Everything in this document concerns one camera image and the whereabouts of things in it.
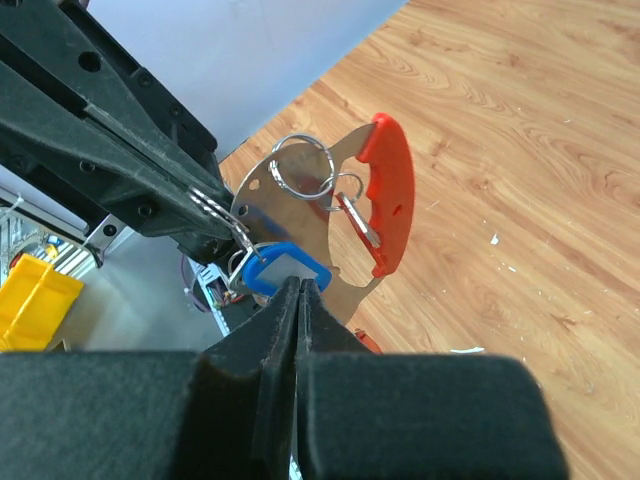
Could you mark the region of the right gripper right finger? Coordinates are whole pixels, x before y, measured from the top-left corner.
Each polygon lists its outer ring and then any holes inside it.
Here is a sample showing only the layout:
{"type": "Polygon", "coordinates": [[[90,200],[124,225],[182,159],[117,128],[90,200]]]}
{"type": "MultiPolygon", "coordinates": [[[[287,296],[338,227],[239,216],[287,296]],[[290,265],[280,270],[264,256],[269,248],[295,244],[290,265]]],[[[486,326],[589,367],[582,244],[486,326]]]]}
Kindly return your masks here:
{"type": "Polygon", "coordinates": [[[307,479],[564,479],[535,378],[500,355],[376,354],[300,289],[298,461],[307,479]]]}

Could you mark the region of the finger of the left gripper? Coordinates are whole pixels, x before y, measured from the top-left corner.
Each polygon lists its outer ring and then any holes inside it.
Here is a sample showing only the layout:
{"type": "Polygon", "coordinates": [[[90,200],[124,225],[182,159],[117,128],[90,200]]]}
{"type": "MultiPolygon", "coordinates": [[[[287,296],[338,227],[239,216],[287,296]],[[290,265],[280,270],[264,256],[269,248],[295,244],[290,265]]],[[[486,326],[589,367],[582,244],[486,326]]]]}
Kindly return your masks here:
{"type": "Polygon", "coordinates": [[[221,185],[198,180],[186,160],[106,59],[2,61],[2,163],[86,222],[112,214],[146,237],[200,233],[236,245],[188,195],[220,195],[221,185]]]}
{"type": "Polygon", "coordinates": [[[76,1],[1,5],[1,163],[85,220],[205,220],[216,139],[76,1]]]}

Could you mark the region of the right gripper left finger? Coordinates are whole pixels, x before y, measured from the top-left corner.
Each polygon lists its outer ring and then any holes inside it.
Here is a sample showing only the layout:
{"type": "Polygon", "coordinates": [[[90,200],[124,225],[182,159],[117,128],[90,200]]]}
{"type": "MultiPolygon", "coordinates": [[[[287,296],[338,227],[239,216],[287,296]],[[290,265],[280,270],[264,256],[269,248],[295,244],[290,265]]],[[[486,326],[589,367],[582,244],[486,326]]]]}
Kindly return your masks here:
{"type": "Polygon", "coordinates": [[[1,358],[5,479],[285,479],[300,283],[204,352],[1,358]]]}

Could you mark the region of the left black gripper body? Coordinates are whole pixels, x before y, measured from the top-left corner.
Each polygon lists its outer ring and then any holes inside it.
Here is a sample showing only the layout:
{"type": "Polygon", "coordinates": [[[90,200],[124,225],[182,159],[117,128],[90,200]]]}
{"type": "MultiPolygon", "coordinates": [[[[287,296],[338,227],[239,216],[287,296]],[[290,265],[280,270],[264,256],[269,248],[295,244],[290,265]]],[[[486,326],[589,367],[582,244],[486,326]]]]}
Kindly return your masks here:
{"type": "MultiPolygon", "coordinates": [[[[230,207],[232,194],[224,184],[215,156],[218,146],[215,137],[184,107],[177,98],[144,68],[129,52],[87,12],[89,1],[54,1],[64,14],[98,47],[99,52],[131,90],[151,121],[189,157],[183,163],[195,167],[198,180],[222,187],[220,195],[207,195],[223,207],[230,207]]],[[[177,234],[173,237],[179,250],[196,262],[222,265],[235,251],[232,239],[211,234],[177,234]]]]}

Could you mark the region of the blue key tag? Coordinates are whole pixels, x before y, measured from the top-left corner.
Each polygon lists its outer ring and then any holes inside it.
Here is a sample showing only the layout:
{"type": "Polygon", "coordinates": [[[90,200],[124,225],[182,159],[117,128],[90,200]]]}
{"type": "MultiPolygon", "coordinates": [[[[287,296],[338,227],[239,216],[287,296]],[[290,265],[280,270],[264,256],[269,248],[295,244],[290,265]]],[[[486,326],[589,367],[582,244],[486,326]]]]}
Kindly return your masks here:
{"type": "Polygon", "coordinates": [[[313,280],[323,292],[332,280],[331,271],[292,242],[257,244],[240,268],[241,279],[249,290],[273,296],[289,277],[313,280]]]}

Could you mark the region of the red key tag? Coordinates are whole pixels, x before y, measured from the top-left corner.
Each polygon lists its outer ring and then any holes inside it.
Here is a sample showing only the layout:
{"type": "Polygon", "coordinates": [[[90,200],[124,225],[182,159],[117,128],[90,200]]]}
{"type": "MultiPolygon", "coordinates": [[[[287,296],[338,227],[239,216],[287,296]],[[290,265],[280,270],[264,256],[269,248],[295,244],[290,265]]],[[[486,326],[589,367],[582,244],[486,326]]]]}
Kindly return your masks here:
{"type": "Polygon", "coordinates": [[[381,245],[378,234],[367,223],[355,206],[344,193],[340,192],[336,196],[340,208],[346,213],[351,225],[354,227],[361,241],[367,248],[379,248],[381,245]]]}

